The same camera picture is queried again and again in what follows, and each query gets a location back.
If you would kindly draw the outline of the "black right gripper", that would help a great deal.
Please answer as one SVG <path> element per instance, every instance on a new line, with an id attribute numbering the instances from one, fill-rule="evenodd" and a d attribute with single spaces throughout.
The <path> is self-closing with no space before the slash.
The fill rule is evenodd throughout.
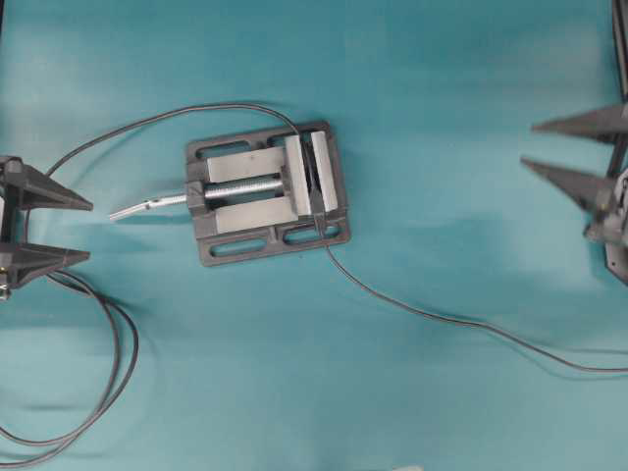
<path id="1" fill-rule="evenodd" d="M 605 177 L 537 161 L 520 162 L 553 184 L 585 212 L 594 212 L 584 230 L 590 241 L 627 247 L 627 104 L 602 107 L 586 113 L 532 125 L 532 131 L 553 132 L 615 143 Z"/>

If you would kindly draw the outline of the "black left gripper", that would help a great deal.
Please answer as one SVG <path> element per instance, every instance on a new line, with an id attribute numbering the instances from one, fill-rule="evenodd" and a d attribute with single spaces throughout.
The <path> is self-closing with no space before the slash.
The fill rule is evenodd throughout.
<path id="1" fill-rule="evenodd" d="M 1 299 L 36 278 L 89 259 L 74 249 L 18 243 L 18 216 L 33 209 L 91 211 L 93 204 L 22 159 L 1 157 Z"/>

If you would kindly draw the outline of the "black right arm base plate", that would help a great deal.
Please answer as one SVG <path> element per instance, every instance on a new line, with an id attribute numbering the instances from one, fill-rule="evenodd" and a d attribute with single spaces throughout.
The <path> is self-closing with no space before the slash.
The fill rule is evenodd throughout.
<path id="1" fill-rule="evenodd" d="M 608 243 L 604 246 L 605 266 L 624 285 L 628 284 L 627 247 Z"/>

